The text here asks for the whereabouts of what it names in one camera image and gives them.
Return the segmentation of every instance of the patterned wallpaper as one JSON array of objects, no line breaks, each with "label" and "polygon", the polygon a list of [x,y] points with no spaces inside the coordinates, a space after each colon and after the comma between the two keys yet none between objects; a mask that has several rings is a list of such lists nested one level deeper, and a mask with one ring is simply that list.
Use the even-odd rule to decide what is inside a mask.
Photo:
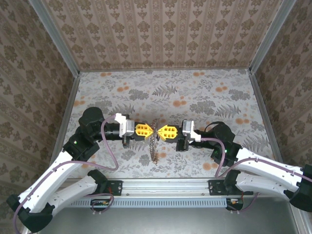
[{"label": "patterned wallpaper", "polygon": [[312,164],[312,1],[297,0],[256,77],[285,162]]},{"label": "patterned wallpaper", "polygon": [[[207,124],[223,121],[236,134],[235,142],[274,159],[247,69],[81,73],[65,140],[91,106],[99,107],[105,118],[124,113],[135,121],[158,119],[160,127],[181,125],[187,118],[204,131]],[[175,144],[159,141],[155,165],[148,140],[131,142],[129,149],[120,141],[109,145],[119,163],[116,172],[103,171],[110,178],[213,177],[217,168],[208,149],[190,147],[187,152],[176,152]],[[102,142],[89,161],[114,165]],[[84,177],[90,170],[83,165],[72,177]]]},{"label": "patterned wallpaper", "polygon": [[80,70],[248,67],[282,0],[43,0]]},{"label": "patterned wallpaper", "polygon": [[0,233],[5,200],[48,167],[73,77],[28,1],[0,1]]}]

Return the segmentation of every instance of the wallpaper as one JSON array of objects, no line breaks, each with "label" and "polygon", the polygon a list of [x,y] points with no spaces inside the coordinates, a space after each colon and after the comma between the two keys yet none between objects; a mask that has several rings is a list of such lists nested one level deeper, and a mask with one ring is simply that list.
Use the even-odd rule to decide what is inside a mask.
[{"label": "wallpaper", "polygon": [[297,0],[256,77],[286,163],[312,164],[312,2]]},{"label": "wallpaper", "polygon": [[27,1],[0,1],[0,233],[5,200],[48,167],[73,77]]},{"label": "wallpaper", "polygon": [[282,0],[43,0],[80,70],[248,67]]},{"label": "wallpaper", "polygon": [[[135,121],[158,119],[160,127],[181,125],[186,118],[204,131],[207,124],[223,121],[236,134],[235,142],[274,158],[246,69],[81,73],[80,78],[65,141],[79,126],[83,111],[97,106],[104,118],[124,113]],[[114,167],[105,146],[99,144],[100,150],[89,161]],[[148,140],[131,141],[129,149],[120,141],[109,145],[119,163],[116,172],[103,171],[110,178],[213,177],[217,168],[208,149],[190,147],[181,153],[175,144],[159,141],[155,165]],[[83,165],[72,177],[84,177],[91,169]]]}]

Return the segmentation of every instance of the floral tablecloth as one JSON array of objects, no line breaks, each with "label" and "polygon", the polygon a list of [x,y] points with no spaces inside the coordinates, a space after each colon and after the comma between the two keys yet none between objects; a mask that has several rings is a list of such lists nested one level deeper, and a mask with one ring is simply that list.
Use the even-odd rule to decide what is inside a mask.
[{"label": "floral tablecloth", "polygon": [[[136,72],[81,73],[80,84],[65,141],[79,126],[78,119],[91,106],[99,107],[104,117],[128,113],[136,121],[180,125],[184,118],[195,121],[203,130],[213,121],[223,121],[236,134],[234,141],[272,158],[272,149],[246,69],[170,70]],[[103,143],[90,162],[113,167]],[[123,149],[121,142],[109,142],[119,169],[105,171],[114,178],[213,177],[217,164],[212,151],[194,149],[175,151],[175,144],[160,141],[159,162],[153,164],[149,141],[131,142]],[[91,167],[83,165],[72,177],[84,177]]]}]

